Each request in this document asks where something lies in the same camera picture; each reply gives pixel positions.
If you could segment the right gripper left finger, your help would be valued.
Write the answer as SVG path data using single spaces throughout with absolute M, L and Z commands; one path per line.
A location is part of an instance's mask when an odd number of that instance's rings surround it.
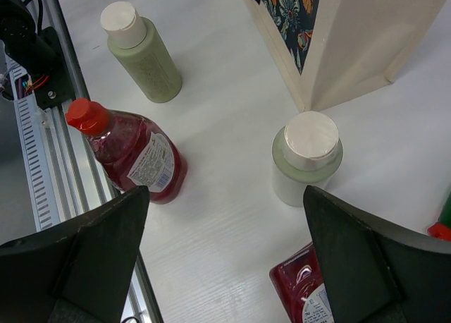
M 1 245 L 2 322 L 119 322 L 144 232 L 149 193 Z

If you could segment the green dish soap bottle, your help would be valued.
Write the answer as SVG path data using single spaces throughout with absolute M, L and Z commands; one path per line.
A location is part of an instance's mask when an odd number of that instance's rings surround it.
M 451 241 L 451 194 L 448 195 L 436 223 L 427 229 L 430 237 Z

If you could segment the aluminium mounting rail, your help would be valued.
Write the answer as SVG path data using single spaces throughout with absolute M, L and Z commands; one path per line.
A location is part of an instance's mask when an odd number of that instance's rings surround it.
M 76 97 L 88 97 L 75 48 L 63 16 L 59 0 L 42 0 L 44 24 L 53 27 L 59 37 L 62 54 L 67 64 L 70 86 Z M 31 174 L 42 170 L 42 180 L 47 188 L 46 203 L 53 207 L 49 222 L 36 220 L 37 229 L 71 219 L 102 205 L 119 195 L 94 155 L 83 135 L 67 125 L 64 113 L 69 101 L 61 102 L 45 111 L 39 111 L 42 124 L 37 129 L 40 162 L 27 164 Z M 125 299 L 123 322 L 162 322 L 144 260 L 137 256 L 129 291 Z

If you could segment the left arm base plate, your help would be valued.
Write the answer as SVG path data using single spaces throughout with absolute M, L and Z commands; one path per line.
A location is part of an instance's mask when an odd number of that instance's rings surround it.
M 50 71 L 50 74 L 47 74 L 48 80 L 33 91 L 37 106 L 46 110 L 61 106 L 65 101 L 73 101 L 75 89 L 56 30 L 53 27 L 47 27 L 43 29 L 42 33 L 44 40 L 56 52 L 58 59 L 58 63 Z

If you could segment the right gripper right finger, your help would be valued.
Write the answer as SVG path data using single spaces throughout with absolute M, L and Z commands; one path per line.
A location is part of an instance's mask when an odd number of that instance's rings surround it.
M 316 186 L 304 210 L 336 322 L 449 322 L 450 243 Z

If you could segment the beige canvas tote bag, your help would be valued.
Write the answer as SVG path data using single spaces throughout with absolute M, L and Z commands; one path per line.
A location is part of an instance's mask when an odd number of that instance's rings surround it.
M 393 83 L 447 0 L 244 0 L 300 111 Z

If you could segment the red soap bottle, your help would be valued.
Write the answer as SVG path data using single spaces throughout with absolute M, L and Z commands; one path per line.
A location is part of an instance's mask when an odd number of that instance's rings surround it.
M 73 101 L 65 118 L 85 136 L 115 188 L 125 192 L 145 186 L 150 202 L 160 205 L 177 197 L 187 162 L 155 122 L 85 98 Z
M 333 322 L 312 243 L 273 267 L 271 282 L 291 322 Z

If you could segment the pale green bottle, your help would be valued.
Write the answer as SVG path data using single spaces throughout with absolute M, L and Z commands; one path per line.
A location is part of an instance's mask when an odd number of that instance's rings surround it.
M 155 24 L 127 1 L 109 4 L 100 16 L 107 47 L 148 100 L 166 103 L 181 91 L 183 79 Z
M 343 146 L 338 127 L 329 116 L 305 111 L 278 131 L 271 154 L 275 194 L 291 207 L 302 207 L 305 188 L 325 188 L 339 169 Z

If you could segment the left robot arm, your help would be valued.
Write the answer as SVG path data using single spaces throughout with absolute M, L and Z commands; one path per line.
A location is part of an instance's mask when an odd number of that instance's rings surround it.
M 43 4 L 38 3 L 36 23 L 27 5 L 33 0 L 1 0 L 1 41 L 6 54 L 30 74 L 45 72 L 39 59 L 38 34 L 42 30 Z

